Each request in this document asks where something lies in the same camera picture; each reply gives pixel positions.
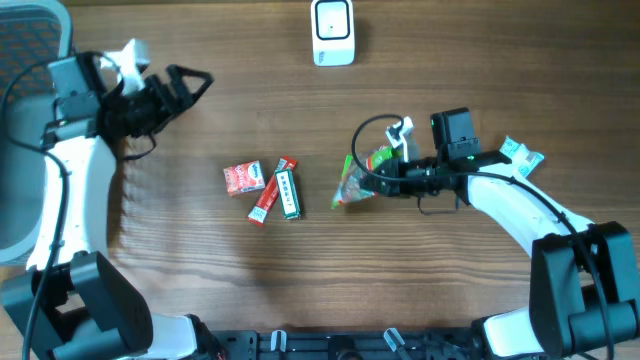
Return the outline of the green snack bag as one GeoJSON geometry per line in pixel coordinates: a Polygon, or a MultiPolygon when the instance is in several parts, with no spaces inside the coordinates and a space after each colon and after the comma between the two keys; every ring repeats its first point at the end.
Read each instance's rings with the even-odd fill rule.
{"type": "MultiPolygon", "coordinates": [[[[398,156],[398,152],[389,146],[382,146],[376,151],[358,153],[358,160],[369,170],[373,171],[384,161],[398,156]]],[[[356,165],[353,156],[347,154],[336,193],[332,199],[331,208],[335,209],[348,203],[359,202],[376,197],[373,191],[360,187],[360,181],[366,177],[365,172],[356,165]]]]}

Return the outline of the red tissue pack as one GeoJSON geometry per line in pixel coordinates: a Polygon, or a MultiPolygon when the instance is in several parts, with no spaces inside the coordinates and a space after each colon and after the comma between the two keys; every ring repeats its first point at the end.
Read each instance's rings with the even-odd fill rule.
{"type": "Polygon", "coordinates": [[[230,196],[264,189],[266,186],[259,161],[251,161],[223,170],[226,189],[230,196]]]}

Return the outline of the mint green wipes pack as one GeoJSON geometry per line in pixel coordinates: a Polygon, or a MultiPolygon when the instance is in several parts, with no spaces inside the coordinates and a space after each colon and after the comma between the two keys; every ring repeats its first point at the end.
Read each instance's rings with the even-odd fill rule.
{"type": "Polygon", "coordinates": [[[525,144],[518,143],[509,136],[505,138],[500,152],[512,161],[524,178],[527,178],[544,160],[543,154],[528,149],[525,144]]]}

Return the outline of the green white medicine box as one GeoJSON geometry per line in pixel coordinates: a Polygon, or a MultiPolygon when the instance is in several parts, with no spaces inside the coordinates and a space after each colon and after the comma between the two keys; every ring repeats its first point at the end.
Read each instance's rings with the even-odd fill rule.
{"type": "Polygon", "coordinates": [[[292,171],[290,169],[276,171],[275,177],[284,218],[287,220],[299,219],[301,207],[292,171]]]}

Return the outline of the red stick sachet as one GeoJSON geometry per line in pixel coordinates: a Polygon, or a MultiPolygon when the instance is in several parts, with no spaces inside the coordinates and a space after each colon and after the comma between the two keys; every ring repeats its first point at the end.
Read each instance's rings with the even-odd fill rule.
{"type": "MultiPolygon", "coordinates": [[[[297,164],[298,164],[298,161],[292,157],[289,157],[289,156],[281,157],[276,166],[275,172],[281,171],[284,169],[293,170],[297,166],[297,164]]],[[[269,212],[273,208],[278,198],[279,198],[279,189],[277,185],[277,180],[275,176],[272,176],[269,179],[260,197],[258,198],[256,204],[253,206],[253,208],[249,212],[248,221],[253,224],[262,226],[265,223],[269,212]]]]}

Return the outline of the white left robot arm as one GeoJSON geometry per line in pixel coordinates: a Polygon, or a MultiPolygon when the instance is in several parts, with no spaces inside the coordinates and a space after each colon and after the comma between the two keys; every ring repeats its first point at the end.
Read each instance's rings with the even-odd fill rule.
{"type": "Polygon", "coordinates": [[[126,138],[154,138],[212,85],[209,72],[171,65],[146,75],[136,52],[87,51],[42,62],[54,98],[38,114],[37,145],[6,132],[13,149],[44,163],[40,227],[22,275],[1,303],[26,359],[222,359],[224,346],[197,316],[153,313],[107,256],[107,210],[126,138]]]}

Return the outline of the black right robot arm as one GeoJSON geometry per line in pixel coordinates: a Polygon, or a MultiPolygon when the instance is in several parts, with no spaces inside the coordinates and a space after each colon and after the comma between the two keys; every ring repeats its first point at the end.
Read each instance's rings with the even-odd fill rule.
{"type": "Polygon", "coordinates": [[[436,154],[419,159],[411,144],[413,121],[390,115],[387,139],[398,156],[356,165],[363,189],[386,197],[437,196],[486,214],[530,258],[529,303],[481,318],[469,329],[469,359],[588,359],[603,348],[639,336],[639,271],[631,234],[618,222],[597,224],[571,212],[528,181],[526,157],[485,151],[470,111],[430,118],[436,154]]]}

